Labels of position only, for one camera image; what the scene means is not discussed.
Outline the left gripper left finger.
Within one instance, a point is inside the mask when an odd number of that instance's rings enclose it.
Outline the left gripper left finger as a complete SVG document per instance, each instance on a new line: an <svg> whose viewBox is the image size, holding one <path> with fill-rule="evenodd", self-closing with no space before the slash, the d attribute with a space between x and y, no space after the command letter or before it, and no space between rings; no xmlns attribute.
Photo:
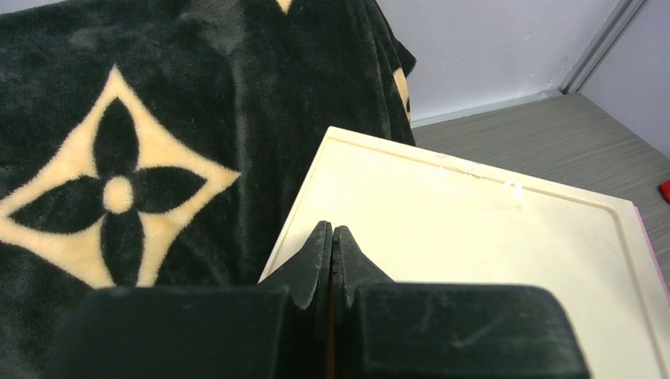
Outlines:
<svg viewBox="0 0 670 379"><path fill-rule="evenodd" d="M82 300L47 378L329 378L333 228L317 223L262 282L110 287Z"/></svg>

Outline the pastel mini drawer organizer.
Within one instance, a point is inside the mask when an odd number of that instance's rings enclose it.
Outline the pastel mini drawer organizer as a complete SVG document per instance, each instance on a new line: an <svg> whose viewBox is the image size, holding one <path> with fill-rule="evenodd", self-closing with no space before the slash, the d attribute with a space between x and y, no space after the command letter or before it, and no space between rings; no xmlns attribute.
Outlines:
<svg viewBox="0 0 670 379"><path fill-rule="evenodd" d="M397 281L549 290L595 378L669 375L668 292L630 201L331 127L262 275L322 220Z"/></svg>

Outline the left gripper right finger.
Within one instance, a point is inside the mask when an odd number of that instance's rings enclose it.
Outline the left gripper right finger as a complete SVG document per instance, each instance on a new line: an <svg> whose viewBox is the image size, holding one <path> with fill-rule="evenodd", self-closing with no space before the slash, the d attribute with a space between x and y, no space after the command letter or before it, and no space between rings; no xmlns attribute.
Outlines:
<svg viewBox="0 0 670 379"><path fill-rule="evenodd" d="M588 378L564 308L541 288L400 283L333 234L337 378Z"/></svg>

